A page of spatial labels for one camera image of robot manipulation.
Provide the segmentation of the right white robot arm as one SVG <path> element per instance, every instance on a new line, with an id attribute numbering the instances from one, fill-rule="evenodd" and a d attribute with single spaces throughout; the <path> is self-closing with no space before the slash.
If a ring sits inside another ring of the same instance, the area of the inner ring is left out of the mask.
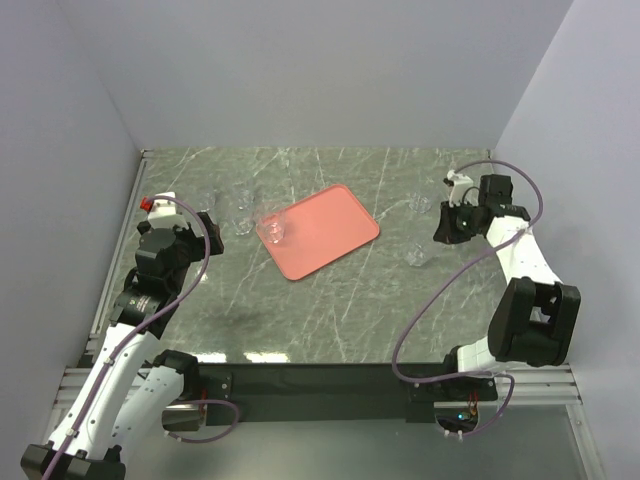
<path id="1" fill-rule="evenodd" d="M 455 364 L 440 375 L 443 393 L 462 399 L 475 387 L 473 372 L 499 371 L 515 364 L 559 366 L 565 362 L 581 304 L 577 287 L 562 283 L 549 267 L 531 230 L 527 210 L 512 203 L 513 185 L 505 175 L 483 175 L 475 203 L 474 188 L 453 170 L 451 188 L 440 206 L 433 240 L 446 245 L 483 237 L 496 255 L 507 283 L 488 327 L 473 344 L 452 350 Z"/>

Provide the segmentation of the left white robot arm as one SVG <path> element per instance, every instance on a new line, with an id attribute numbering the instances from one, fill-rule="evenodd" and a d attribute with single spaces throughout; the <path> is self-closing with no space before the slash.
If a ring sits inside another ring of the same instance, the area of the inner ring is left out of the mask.
<path id="1" fill-rule="evenodd" d="M 224 246 L 205 212 L 188 222 L 167 199 L 145 221 L 135 267 L 116 299 L 102 349 L 73 405 L 43 445 L 29 445 L 21 468 L 30 479 L 122 479 L 137 441 L 173 405 L 206 408 L 196 357 L 153 352 L 179 302 L 192 292 L 189 267 Z"/>

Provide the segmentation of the clear glass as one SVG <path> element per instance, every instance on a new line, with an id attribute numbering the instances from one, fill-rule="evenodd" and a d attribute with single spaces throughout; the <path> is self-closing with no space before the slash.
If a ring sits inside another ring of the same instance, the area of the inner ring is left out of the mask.
<path id="1" fill-rule="evenodd" d="M 238 182 L 233 185 L 234 200 L 240 210 L 252 209 L 255 201 L 254 186 L 250 182 Z"/>
<path id="2" fill-rule="evenodd" d="M 261 238 L 277 244 L 285 236 L 286 210 L 275 201 L 263 201 L 254 211 L 254 223 Z"/>
<path id="3" fill-rule="evenodd" d="M 198 196 L 199 210 L 213 213 L 217 202 L 217 192 L 215 190 L 206 190 Z"/>
<path id="4" fill-rule="evenodd" d="M 241 212 L 239 215 L 231 217 L 231 225 L 236 235 L 244 236 L 254 229 L 254 220 L 251 215 L 245 215 Z"/>
<path id="5" fill-rule="evenodd" d="M 429 255 L 420 244 L 410 243 L 406 248 L 404 259 L 412 267 L 421 267 L 427 263 Z"/>
<path id="6" fill-rule="evenodd" d="M 425 214 L 432 208 L 431 200 L 424 195 L 414 194 L 409 200 L 409 208 L 418 214 Z"/>

